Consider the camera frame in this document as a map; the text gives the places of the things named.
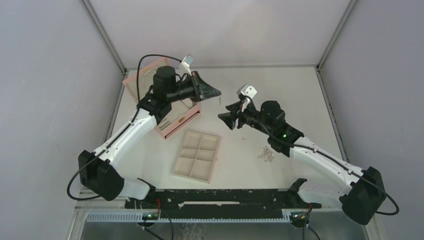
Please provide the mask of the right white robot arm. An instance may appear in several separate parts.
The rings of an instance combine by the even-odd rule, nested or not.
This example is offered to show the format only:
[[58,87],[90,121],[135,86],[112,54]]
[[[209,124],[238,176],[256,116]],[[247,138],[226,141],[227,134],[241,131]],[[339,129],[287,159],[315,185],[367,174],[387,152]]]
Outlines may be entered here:
[[286,113],[277,101],[265,101],[259,110],[243,101],[228,105],[226,109],[227,112],[220,113],[218,118],[230,130],[249,126],[266,134],[273,150],[310,166],[335,184],[334,187],[318,186],[304,180],[289,194],[293,207],[302,208],[307,203],[332,206],[360,225],[367,225],[379,212],[388,197],[381,173],[372,166],[363,169],[352,165],[318,147],[286,122]]

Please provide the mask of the pink jewelry box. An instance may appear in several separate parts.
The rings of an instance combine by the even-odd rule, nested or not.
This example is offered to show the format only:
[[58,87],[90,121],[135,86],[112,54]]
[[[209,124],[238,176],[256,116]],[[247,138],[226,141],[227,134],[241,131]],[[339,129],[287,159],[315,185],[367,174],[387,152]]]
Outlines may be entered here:
[[[201,105],[189,98],[165,102],[153,97],[153,76],[158,68],[171,66],[169,59],[169,57],[162,56],[122,81],[137,107],[148,111],[155,117],[157,122],[155,128],[164,139],[170,138],[201,112]],[[186,78],[184,73],[180,75],[176,72],[176,74],[178,75],[177,81]]]

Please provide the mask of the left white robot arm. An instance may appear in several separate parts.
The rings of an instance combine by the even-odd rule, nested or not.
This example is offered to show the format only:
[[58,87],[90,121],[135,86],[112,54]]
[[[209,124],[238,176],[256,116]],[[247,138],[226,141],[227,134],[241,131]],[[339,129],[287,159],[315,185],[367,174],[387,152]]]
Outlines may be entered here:
[[172,66],[159,67],[152,77],[152,85],[126,124],[95,150],[83,150],[79,154],[79,170],[75,175],[83,186],[96,194],[96,198],[106,201],[117,197],[133,198],[145,209],[153,207],[157,196],[146,181],[119,174],[124,156],[166,117],[172,110],[172,103],[185,99],[198,103],[221,94],[196,70],[178,75]]

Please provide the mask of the beige six-compartment tray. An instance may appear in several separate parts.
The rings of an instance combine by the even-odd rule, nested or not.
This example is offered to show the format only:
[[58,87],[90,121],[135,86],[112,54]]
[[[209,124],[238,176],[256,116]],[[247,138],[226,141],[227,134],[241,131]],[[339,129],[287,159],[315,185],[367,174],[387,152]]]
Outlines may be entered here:
[[220,144],[220,136],[186,131],[172,174],[209,184],[218,159]]

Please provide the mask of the black mounting base plate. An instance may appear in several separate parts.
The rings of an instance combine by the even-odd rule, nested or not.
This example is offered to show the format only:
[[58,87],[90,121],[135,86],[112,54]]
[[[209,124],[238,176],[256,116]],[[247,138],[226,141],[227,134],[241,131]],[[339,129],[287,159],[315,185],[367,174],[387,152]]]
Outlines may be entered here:
[[284,210],[321,208],[285,189],[157,189],[144,200],[131,198],[126,209],[160,209],[166,217],[279,217]]

